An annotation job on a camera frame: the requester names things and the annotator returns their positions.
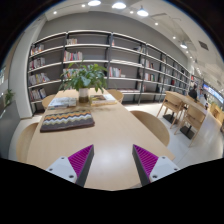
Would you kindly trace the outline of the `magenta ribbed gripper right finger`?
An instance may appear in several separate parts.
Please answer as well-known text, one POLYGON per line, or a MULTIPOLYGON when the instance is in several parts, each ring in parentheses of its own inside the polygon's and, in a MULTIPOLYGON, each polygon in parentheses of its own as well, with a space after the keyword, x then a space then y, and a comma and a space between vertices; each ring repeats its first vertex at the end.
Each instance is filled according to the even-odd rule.
POLYGON ((133 145, 132 155, 142 186, 148 185, 179 170, 168 157, 158 157, 137 145, 133 145))

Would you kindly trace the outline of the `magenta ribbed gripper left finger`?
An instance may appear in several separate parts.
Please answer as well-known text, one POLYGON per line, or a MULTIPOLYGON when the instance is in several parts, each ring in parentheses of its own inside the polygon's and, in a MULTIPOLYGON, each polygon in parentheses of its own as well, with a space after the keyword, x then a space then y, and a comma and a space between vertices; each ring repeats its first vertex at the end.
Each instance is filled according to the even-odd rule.
POLYGON ((83 187, 85 185, 93 157, 94 145, 89 145, 69 157, 59 157, 47 168, 47 171, 83 187))

